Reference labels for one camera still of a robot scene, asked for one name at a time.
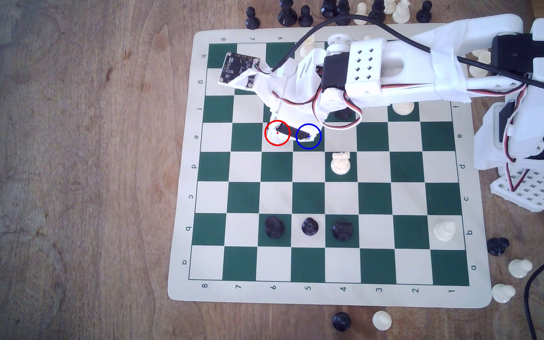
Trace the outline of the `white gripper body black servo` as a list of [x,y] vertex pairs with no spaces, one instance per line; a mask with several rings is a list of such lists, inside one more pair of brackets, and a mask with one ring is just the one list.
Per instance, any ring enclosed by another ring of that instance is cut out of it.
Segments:
[[335,64],[326,59],[333,56],[347,58],[352,37],[331,35],[326,49],[317,48],[310,36],[300,45],[301,61],[289,58],[277,71],[267,69],[267,64],[255,63],[260,75],[255,77],[255,92],[264,103],[277,108],[278,119],[292,119],[295,112],[311,114],[314,119],[351,119],[352,102],[344,96],[339,85],[321,88],[324,76],[331,71],[343,70],[343,60]]

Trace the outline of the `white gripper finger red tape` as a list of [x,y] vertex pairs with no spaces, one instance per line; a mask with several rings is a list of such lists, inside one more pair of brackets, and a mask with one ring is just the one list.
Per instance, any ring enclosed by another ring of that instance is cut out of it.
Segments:
[[292,116],[293,137],[301,145],[319,145],[323,136],[321,124],[311,114],[295,112]]
[[288,140],[287,125],[284,121],[277,119],[277,108],[265,105],[265,138],[267,140]]

